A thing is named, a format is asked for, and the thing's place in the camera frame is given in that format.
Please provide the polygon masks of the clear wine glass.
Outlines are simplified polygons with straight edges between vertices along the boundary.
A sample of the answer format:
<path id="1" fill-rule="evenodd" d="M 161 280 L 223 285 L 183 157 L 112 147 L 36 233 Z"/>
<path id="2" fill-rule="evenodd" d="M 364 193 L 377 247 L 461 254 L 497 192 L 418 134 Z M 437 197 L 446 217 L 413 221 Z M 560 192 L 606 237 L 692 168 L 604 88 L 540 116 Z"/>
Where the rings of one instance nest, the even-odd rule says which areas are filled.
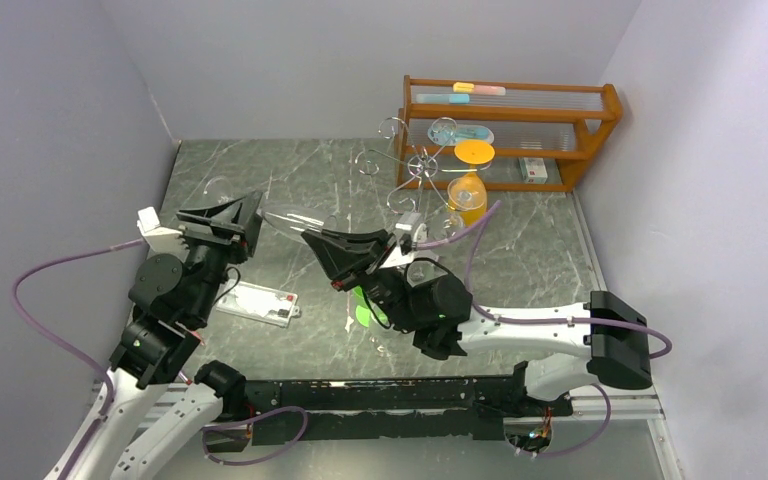
<path id="1" fill-rule="evenodd" d="M 200 195 L 198 206 L 212 207 L 236 198 L 236 193 L 228 178 L 217 176 L 206 183 Z M 338 227 L 335 215 L 314 208 L 276 203 L 264 198 L 259 207 L 259 215 L 281 235 L 304 243 L 301 234 L 305 230 L 333 230 Z"/>
<path id="2" fill-rule="evenodd" d="M 372 348 L 379 357 L 387 358 L 396 353 L 401 334 L 392 329 L 381 329 L 375 324 L 369 328 Z"/>
<path id="3" fill-rule="evenodd" d="M 480 220 L 488 208 L 484 182 L 473 173 L 452 180 L 447 205 L 428 222 L 428 238 L 442 241 L 456 236 Z"/>

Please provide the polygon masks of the orange plastic wine glass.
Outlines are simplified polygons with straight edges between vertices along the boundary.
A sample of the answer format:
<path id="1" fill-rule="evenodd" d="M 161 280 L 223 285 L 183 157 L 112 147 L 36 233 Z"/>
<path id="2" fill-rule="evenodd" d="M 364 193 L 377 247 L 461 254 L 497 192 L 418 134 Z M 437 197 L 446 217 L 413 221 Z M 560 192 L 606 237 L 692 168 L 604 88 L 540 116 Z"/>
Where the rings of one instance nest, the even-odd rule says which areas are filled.
<path id="1" fill-rule="evenodd" d="M 455 145 L 454 156 L 466 170 L 449 183 L 447 207 L 470 227 L 487 212 L 487 190 L 478 171 L 492 162 L 495 150 L 484 140 L 467 139 Z"/>

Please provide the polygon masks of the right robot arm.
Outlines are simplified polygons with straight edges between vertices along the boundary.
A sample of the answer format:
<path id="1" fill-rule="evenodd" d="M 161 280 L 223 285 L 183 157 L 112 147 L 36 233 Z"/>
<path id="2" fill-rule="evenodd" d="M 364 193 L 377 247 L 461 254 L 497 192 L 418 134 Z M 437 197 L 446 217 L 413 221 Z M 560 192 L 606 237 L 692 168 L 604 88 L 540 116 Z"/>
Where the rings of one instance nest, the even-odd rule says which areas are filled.
<path id="1" fill-rule="evenodd" d="M 609 291 L 585 302 L 552 308 L 490 309 L 476 304 L 463 280 L 431 259 L 434 274 L 418 284 L 410 270 L 389 264 L 411 253 L 406 238 L 385 230 L 366 234 L 307 229 L 312 250 L 333 289 L 361 291 L 373 319 L 385 330 L 409 334 L 423 355 L 444 361 L 484 350 L 535 350 L 523 378 L 509 389 L 513 408 L 536 413 L 548 401 L 590 384 L 646 390 L 653 384 L 645 317 Z"/>

